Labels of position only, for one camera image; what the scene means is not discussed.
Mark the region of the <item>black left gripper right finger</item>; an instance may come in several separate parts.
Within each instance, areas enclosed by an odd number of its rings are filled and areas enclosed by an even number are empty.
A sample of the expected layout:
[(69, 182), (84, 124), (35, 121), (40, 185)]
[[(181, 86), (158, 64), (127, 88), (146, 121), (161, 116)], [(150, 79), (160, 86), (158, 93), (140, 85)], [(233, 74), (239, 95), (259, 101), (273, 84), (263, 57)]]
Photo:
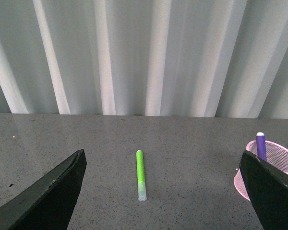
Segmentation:
[(245, 150), (240, 171), (249, 199), (265, 230), (288, 230), (288, 175)]

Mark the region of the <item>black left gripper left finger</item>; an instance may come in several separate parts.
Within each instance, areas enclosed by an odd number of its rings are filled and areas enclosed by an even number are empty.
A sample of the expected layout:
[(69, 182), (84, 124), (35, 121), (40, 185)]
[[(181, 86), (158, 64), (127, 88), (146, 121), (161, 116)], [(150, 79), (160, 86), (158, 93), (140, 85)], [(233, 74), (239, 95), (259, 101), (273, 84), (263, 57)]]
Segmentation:
[(65, 230), (77, 203), (86, 170), (78, 150), (0, 207), (0, 230)]

